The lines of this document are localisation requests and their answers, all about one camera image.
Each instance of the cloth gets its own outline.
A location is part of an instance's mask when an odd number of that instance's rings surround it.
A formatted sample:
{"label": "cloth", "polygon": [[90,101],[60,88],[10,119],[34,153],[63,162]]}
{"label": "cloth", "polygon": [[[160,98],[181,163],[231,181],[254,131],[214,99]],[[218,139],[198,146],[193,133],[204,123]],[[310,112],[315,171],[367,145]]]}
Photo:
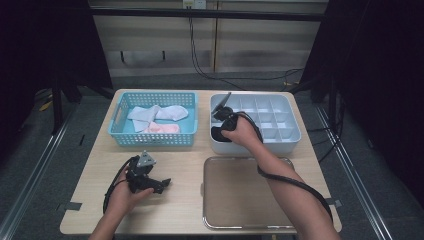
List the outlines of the cloth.
{"label": "cloth", "polygon": [[151,122],[149,127],[144,130],[145,133],[180,133],[178,124],[157,124]]}
{"label": "cloth", "polygon": [[[135,132],[142,132],[148,129],[155,119],[179,121],[187,116],[188,111],[182,106],[173,105],[161,108],[158,105],[154,105],[151,108],[135,107],[128,114],[127,118],[132,120]],[[174,132],[175,129],[164,127],[162,130]]]}

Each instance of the stainless steel tray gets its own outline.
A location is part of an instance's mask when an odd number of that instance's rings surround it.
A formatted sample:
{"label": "stainless steel tray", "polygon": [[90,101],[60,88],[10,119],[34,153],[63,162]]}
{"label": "stainless steel tray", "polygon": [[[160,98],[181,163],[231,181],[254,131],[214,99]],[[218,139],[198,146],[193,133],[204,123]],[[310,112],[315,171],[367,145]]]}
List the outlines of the stainless steel tray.
{"label": "stainless steel tray", "polygon": [[256,167],[256,160],[248,157],[211,157],[205,161],[203,221],[208,228],[294,228]]}

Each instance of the pink cloth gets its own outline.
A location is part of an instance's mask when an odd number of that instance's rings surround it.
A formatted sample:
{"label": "pink cloth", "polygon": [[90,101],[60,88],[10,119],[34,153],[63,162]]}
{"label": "pink cloth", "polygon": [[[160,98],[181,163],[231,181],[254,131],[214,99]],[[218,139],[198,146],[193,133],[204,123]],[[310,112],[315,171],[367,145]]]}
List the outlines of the pink cloth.
{"label": "pink cloth", "polygon": [[178,124],[157,124],[151,122],[149,127],[144,130],[145,133],[180,133]]}

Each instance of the cable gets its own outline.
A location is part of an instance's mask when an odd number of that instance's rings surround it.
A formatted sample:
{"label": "cable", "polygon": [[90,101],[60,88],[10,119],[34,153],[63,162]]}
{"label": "cable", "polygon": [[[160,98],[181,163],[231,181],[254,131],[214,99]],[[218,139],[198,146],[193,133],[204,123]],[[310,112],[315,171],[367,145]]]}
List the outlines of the cable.
{"label": "cable", "polygon": [[322,144],[322,143],[326,143],[328,141],[330,141],[330,139],[327,138],[325,140],[322,140],[322,141],[319,141],[319,142],[316,142],[316,143],[312,144],[312,146],[316,146],[316,145],[319,145],[319,144]]}
{"label": "cable", "polygon": [[103,214],[106,212],[107,206],[109,205],[109,199],[110,196],[112,195],[113,190],[115,189],[116,185],[118,185],[119,183],[121,183],[122,181],[116,182],[118,180],[119,175],[121,175],[121,172],[124,170],[124,168],[128,165],[128,163],[130,161],[132,161],[133,158],[128,159],[127,161],[125,161],[124,165],[122,165],[122,167],[119,169],[118,173],[115,175],[115,177],[113,178],[112,183],[110,184],[106,194],[105,194],[105,199],[103,201]]}
{"label": "cable", "polygon": [[244,89],[244,88],[242,88],[240,86],[237,86],[236,84],[231,83],[228,80],[260,80],[260,81],[269,81],[269,80],[285,79],[285,87],[286,87],[287,86],[287,82],[288,82],[288,80],[287,80],[287,77],[288,76],[290,76],[292,74],[295,74],[298,71],[304,70],[304,68],[290,69],[290,70],[287,70],[283,76],[271,77],[271,78],[247,78],[247,77],[219,78],[219,77],[209,76],[208,74],[206,74],[205,72],[202,71],[202,69],[201,69],[201,67],[199,65],[199,61],[198,61],[197,54],[196,54],[196,45],[195,45],[195,42],[194,42],[194,30],[193,30],[194,28],[193,28],[193,19],[192,18],[189,18],[189,24],[190,24],[191,60],[192,60],[192,63],[193,63],[193,66],[194,66],[194,69],[196,70],[196,72],[200,76],[202,76],[202,77],[204,77],[206,79],[219,80],[219,81],[228,83],[228,84],[230,84],[230,85],[232,85],[232,86],[234,86],[234,87],[236,87],[238,89],[241,89],[243,91],[247,91],[246,89]]}
{"label": "cable", "polygon": [[343,101],[343,100],[341,100],[341,102],[340,102],[340,107],[339,107],[339,114],[338,114],[338,120],[339,120],[339,122],[338,122],[338,124],[336,124],[336,126],[337,125],[340,125],[340,129],[338,130],[338,135],[336,135],[337,136],[337,139],[336,139],[336,141],[334,142],[334,144],[331,146],[331,148],[327,151],[327,153],[325,153],[324,154],[324,156],[322,156],[319,160],[318,160],[318,162],[319,163],[322,163],[323,161],[324,161],[324,159],[328,156],[328,155],[330,155],[330,153],[333,151],[333,149],[337,146],[337,144],[339,144],[339,142],[341,141],[341,137],[342,137],[342,133],[343,133],[343,120],[344,120],[344,113],[345,113],[345,110],[346,110],[346,103]]}
{"label": "cable", "polygon": [[256,132],[256,135],[259,138],[259,140],[263,143],[264,142],[264,139],[262,137],[262,134],[261,134],[259,128],[256,126],[255,121],[253,121],[253,119],[249,116],[249,114],[247,114],[245,112],[237,112],[237,116],[246,119],[252,125],[253,129]]}
{"label": "cable", "polygon": [[321,205],[324,207],[324,209],[327,211],[328,215],[330,216],[331,221],[333,222],[333,214],[331,213],[330,206],[328,205],[328,203],[324,199],[324,197],[321,195],[321,193],[319,193],[317,190],[315,190],[314,188],[312,188],[311,186],[309,186],[306,183],[297,181],[296,179],[292,179],[292,178],[285,177],[285,176],[280,176],[280,175],[274,175],[274,174],[266,173],[259,166],[257,167],[257,170],[258,170],[258,173],[261,176],[263,176],[264,178],[271,179],[271,180],[276,180],[276,181],[280,181],[280,182],[289,183],[289,184],[292,184],[292,185],[294,185],[296,187],[302,188],[303,190],[306,190],[309,193],[311,193],[315,198],[318,199],[318,201],[321,203]]}
{"label": "cable", "polygon": [[314,128],[314,129],[306,129],[307,132],[321,132],[321,131],[325,131],[325,130],[329,130],[330,128]]}

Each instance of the black curtain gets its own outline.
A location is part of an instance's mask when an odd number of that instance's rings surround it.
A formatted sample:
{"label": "black curtain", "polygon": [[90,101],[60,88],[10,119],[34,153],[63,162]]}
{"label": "black curtain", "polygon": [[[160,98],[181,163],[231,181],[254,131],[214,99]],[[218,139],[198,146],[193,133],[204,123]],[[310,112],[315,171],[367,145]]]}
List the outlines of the black curtain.
{"label": "black curtain", "polygon": [[424,3],[372,0],[338,88],[389,167],[424,206]]}
{"label": "black curtain", "polygon": [[370,0],[329,0],[305,70],[296,90],[311,89],[311,99],[321,102],[332,80],[340,77],[349,58],[362,16]]}
{"label": "black curtain", "polygon": [[88,7],[84,0],[2,1],[2,149],[13,142],[33,107],[35,93],[51,88],[53,81],[58,81],[69,101],[79,101],[78,85],[112,88],[93,17],[69,10]]}

